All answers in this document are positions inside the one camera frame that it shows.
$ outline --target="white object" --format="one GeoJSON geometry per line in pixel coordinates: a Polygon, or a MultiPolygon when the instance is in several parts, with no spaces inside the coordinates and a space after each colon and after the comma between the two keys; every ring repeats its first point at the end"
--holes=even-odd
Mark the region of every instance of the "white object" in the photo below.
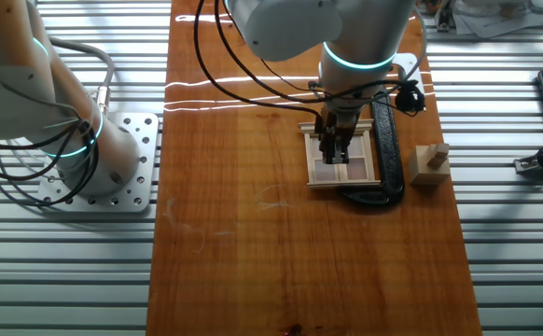
{"type": "Polygon", "coordinates": [[[516,8],[509,19],[499,14],[487,17],[454,14],[454,19],[456,22],[463,21],[473,33],[483,38],[491,38],[543,24],[543,14],[533,13],[528,6],[516,8]]]}
{"type": "Polygon", "coordinates": [[[526,4],[529,0],[460,0],[467,5],[505,5],[505,4],[526,4]]]}
{"type": "MultiPolygon", "coordinates": [[[[55,103],[54,95],[31,67],[0,66],[0,79],[36,99],[55,103]]],[[[0,84],[0,140],[36,133],[51,124],[55,108],[23,98],[0,84]]]]}
{"type": "Polygon", "coordinates": [[[340,186],[378,186],[381,181],[375,179],[373,154],[371,151],[370,131],[373,120],[360,120],[355,128],[355,135],[349,146],[348,164],[324,164],[323,154],[319,150],[319,140],[314,137],[314,124],[299,124],[305,137],[309,184],[311,189],[335,188],[340,186]]]}
{"type": "Polygon", "coordinates": [[[340,36],[342,20],[332,1],[227,0],[238,29],[259,58],[279,62],[340,36]]]}

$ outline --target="metal mounting plate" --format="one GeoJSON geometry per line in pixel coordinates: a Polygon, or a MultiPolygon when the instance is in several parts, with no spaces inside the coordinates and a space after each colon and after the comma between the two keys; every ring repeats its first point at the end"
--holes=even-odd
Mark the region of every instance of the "metal mounting plate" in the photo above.
{"type": "MultiPolygon", "coordinates": [[[[139,146],[140,158],[145,157],[146,161],[139,162],[131,181],[120,191],[92,199],[77,195],[71,203],[54,205],[51,208],[43,209],[45,212],[138,213],[149,207],[160,120],[151,113],[117,112],[108,114],[108,117],[114,124],[124,127],[134,136],[139,146]],[[145,143],[144,138],[148,138],[149,141],[145,143]]],[[[48,175],[57,176],[58,173],[54,169],[48,175]]],[[[44,178],[39,185],[38,198],[43,200],[50,197],[52,200],[56,200],[69,191],[70,189],[62,181],[50,182],[44,178]]]]}

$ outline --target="wooden table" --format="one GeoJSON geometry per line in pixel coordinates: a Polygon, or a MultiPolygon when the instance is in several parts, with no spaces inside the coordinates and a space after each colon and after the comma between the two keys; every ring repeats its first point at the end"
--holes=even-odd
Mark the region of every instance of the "wooden table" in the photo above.
{"type": "MultiPolygon", "coordinates": [[[[173,2],[147,335],[281,336],[294,326],[309,336],[480,335],[452,183],[408,188],[383,211],[309,190],[298,123],[312,117],[235,103],[207,83],[192,45],[196,6],[173,2]]],[[[215,77],[242,96],[272,96],[245,80],[219,42],[213,5],[205,11],[202,50],[215,77]]],[[[224,27],[248,67],[272,77],[224,27]]],[[[419,46],[411,21],[401,51],[419,46]]],[[[306,87],[319,55],[272,67],[306,87]]],[[[442,141],[422,69],[427,112],[396,113],[405,170],[415,145],[442,141]]]]}

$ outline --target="wooden block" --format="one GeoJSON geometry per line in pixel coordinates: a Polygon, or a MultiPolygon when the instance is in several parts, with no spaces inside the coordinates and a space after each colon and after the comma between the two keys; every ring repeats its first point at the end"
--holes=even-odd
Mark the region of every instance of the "wooden block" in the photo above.
{"type": "Polygon", "coordinates": [[[450,145],[438,144],[431,145],[424,155],[429,158],[427,165],[431,168],[438,169],[446,160],[448,160],[449,153],[450,145]]]}
{"type": "Polygon", "coordinates": [[[434,159],[428,156],[431,153],[432,148],[430,146],[417,146],[412,152],[409,161],[411,184],[438,185],[450,177],[450,162],[447,158],[438,168],[427,165],[431,159],[434,159]]]}

